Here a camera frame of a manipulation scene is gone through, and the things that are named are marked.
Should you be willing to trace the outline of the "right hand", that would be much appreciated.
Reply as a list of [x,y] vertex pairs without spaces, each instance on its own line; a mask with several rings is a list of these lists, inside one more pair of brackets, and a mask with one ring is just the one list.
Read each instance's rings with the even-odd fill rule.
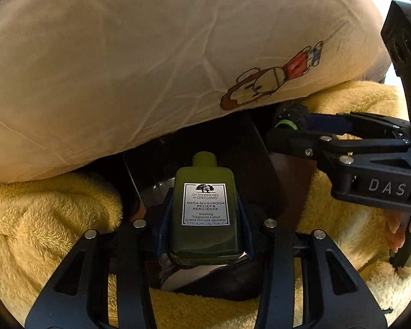
[[[397,253],[406,240],[406,231],[401,228],[402,214],[396,211],[385,210],[383,216],[385,218],[385,241],[387,246],[394,253]],[[409,225],[409,232],[411,233],[411,223]]]

